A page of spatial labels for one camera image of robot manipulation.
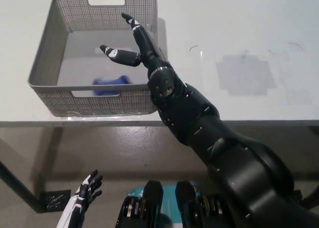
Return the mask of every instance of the concrete floor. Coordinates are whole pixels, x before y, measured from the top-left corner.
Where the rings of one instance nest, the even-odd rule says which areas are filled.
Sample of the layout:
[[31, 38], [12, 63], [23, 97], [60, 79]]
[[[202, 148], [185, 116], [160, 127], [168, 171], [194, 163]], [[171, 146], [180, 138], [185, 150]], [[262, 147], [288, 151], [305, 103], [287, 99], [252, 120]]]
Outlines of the concrete floor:
[[[304, 195], [319, 184], [319, 136], [309, 128], [234, 129], [272, 147]], [[203, 192], [215, 190], [205, 166], [166, 127], [0, 128], [0, 160], [35, 194], [74, 192], [98, 169], [104, 193], [89, 208], [85, 228], [113, 228], [126, 193], [150, 179], [188, 179]], [[0, 227], [54, 228], [60, 215], [35, 214], [0, 181]]]

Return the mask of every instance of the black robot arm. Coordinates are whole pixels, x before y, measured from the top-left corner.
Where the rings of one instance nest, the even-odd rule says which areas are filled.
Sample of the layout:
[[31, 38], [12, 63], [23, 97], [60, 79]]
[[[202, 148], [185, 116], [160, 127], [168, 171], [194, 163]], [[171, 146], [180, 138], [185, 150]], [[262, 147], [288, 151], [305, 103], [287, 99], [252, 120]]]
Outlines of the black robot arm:
[[[245, 223], [250, 227], [319, 227], [319, 217], [292, 198], [294, 180], [281, 159], [263, 143], [228, 128], [216, 107], [181, 81], [148, 32], [133, 17], [122, 17], [131, 25], [140, 53], [129, 62], [120, 57], [112, 60], [127, 65], [139, 59], [144, 64], [152, 102], [164, 124], [200, 157]], [[101, 49], [110, 52], [106, 46]]]

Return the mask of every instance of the gray basket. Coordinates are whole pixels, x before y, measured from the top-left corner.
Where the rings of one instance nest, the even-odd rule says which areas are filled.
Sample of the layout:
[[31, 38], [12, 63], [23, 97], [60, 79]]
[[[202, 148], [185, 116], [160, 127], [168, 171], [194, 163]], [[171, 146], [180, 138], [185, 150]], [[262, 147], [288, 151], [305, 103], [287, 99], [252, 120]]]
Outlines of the gray basket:
[[[124, 5], [91, 5], [88, 0], [52, 1], [28, 82], [54, 116], [134, 115], [156, 111], [146, 85], [147, 70], [144, 67], [116, 67], [114, 72], [107, 74], [114, 79], [124, 71], [121, 69], [126, 69], [126, 73], [136, 74], [137, 80], [133, 84], [92, 85], [87, 80], [95, 76], [94, 71], [106, 70], [104, 64], [112, 63], [102, 53], [88, 54], [88, 48], [105, 44], [101, 39], [107, 33], [106, 45], [139, 51], [131, 28], [121, 17], [122, 12], [135, 17], [157, 42], [157, 0], [125, 0]], [[126, 38], [125, 41], [119, 42], [119, 36]], [[90, 65], [72, 63], [80, 58]], [[91, 94], [93, 90], [116, 90], [119, 94], [88, 96], [87, 91]]]

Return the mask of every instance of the metal table leg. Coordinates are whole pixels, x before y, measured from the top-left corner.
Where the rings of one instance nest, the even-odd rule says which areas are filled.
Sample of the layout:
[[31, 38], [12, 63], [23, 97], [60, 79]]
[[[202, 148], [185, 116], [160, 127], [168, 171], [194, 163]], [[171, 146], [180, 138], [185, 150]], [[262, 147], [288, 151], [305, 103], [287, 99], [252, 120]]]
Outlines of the metal table leg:
[[0, 162], [0, 179], [37, 213], [62, 211], [71, 197], [71, 190], [64, 190], [41, 192], [38, 199], [2, 162]]

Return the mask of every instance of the robotic hand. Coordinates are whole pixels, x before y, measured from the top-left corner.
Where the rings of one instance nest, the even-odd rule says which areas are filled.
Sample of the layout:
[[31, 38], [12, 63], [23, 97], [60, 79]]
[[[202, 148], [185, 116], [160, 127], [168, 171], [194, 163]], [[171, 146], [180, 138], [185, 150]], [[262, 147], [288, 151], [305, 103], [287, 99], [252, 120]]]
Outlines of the robotic hand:
[[100, 48], [116, 63], [142, 62], [148, 69], [151, 99], [164, 124], [200, 157], [243, 222], [259, 228], [319, 227], [319, 217], [293, 199], [294, 180], [281, 159], [265, 144], [228, 128], [216, 107], [181, 81], [143, 26], [127, 14], [122, 17], [131, 25], [140, 52]]
[[102, 194], [95, 192], [102, 185], [102, 176], [97, 178], [98, 171], [92, 172], [80, 185], [76, 193], [70, 198], [66, 205], [57, 228], [81, 228], [84, 214], [89, 205]]

